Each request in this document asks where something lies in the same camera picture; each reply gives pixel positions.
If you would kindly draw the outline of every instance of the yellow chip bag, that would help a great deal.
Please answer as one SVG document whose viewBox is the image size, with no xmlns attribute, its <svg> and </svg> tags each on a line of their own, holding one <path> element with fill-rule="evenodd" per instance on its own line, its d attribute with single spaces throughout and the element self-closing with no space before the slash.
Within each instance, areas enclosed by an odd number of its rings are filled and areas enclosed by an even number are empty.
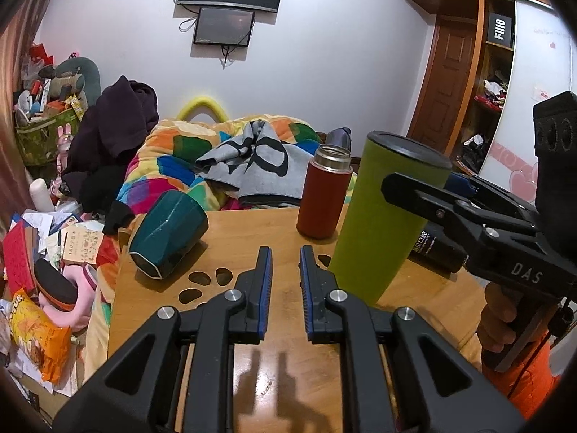
<svg viewBox="0 0 577 433">
<path fill-rule="evenodd" d="M 9 323 L 14 341 L 39 368 L 42 380 L 58 383 L 68 358 L 72 329 L 55 326 L 24 289 L 12 298 Z"/>
</svg>

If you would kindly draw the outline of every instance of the curtain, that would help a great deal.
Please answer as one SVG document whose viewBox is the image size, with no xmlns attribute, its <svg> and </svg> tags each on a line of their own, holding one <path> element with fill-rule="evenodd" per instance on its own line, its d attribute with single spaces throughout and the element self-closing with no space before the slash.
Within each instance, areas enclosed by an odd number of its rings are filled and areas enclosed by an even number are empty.
<svg viewBox="0 0 577 433">
<path fill-rule="evenodd" d="M 12 116 L 13 93 L 20 87 L 22 62 L 50 0 L 25 0 L 0 35 L 0 237 L 14 212 L 32 208 L 30 176 L 16 147 Z"/>
</svg>

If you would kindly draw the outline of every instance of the dark green mug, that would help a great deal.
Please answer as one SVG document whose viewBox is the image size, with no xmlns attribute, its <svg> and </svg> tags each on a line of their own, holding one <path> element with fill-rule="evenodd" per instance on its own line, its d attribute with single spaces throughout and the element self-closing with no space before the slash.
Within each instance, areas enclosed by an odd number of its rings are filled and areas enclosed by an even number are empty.
<svg viewBox="0 0 577 433">
<path fill-rule="evenodd" d="M 207 232 L 208 217 L 198 202 L 180 191 L 166 191 L 152 205 L 128 253 L 150 278 L 168 278 Z"/>
</svg>

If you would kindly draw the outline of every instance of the multicolored quilt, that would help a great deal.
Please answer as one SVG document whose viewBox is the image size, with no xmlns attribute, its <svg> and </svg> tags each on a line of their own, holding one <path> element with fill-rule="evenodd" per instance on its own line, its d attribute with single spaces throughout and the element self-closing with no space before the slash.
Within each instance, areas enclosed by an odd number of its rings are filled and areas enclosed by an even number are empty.
<svg viewBox="0 0 577 433">
<path fill-rule="evenodd" d="M 254 115 L 210 125 L 163 120 L 148 135 L 130 163 L 117 199 L 128 205 L 135 215 L 148 212 L 158 197 L 170 189 L 187 193 L 205 211 L 236 208 L 230 204 L 233 199 L 215 183 L 195 175 L 191 166 L 207 151 L 241 134 L 248 122 L 256 120 L 269 122 L 281 141 L 294 144 L 311 154 L 318 148 L 320 138 L 315 131 L 306 122 L 291 117 Z M 353 174 L 345 203 L 350 201 L 356 178 L 356 174 Z M 118 238 L 105 237 L 97 256 L 97 299 L 88 324 L 84 352 L 86 379 L 106 361 L 119 259 Z"/>
</svg>

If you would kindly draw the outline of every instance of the table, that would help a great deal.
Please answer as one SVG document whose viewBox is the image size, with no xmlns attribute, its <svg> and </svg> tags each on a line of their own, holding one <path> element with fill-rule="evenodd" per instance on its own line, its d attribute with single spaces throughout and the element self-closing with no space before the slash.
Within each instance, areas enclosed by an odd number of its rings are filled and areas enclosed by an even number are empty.
<svg viewBox="0 0 577 433">
<path fill-rule="evenodd" d="M 338 230 L 345 214 L 346 207 Z M 235 431 L 341 431 L 338 348 L 308 343 L 298 269 L 301 246 L 311 244 L 317 256 L 331 255 L 338 231 L 325 241 L 308 240 L 296 231 L 297 215 L 295 208 L 209 212 L 210 227 L 202 242 L 167 281 L 142 274 L 125 247 L 116 283 L 109 355 L 160 306 L 192 309 L 232 288 L 240 272 L 254 268 L 259 246 L 267 245 L 273 258 L 268 331 L 259 345 L 235 347 Z M 219 286 L 215 275 L 223 274 L 219 270 L 223 268 L 234 278 Z M 211 283 L 191 283 L 188 276 L 193 271 L 205 272 Z M 187 288 L 196 288 L 203 295 L 183 304 L 179 294 Z M 413 307 L 468 360 L 478 363 L 480 345 L 474 332 L 485 300 L 483 289 L 465 270 L 443 276 L 407 260 L 377 305 L 390 311 Z"/>
</svg>

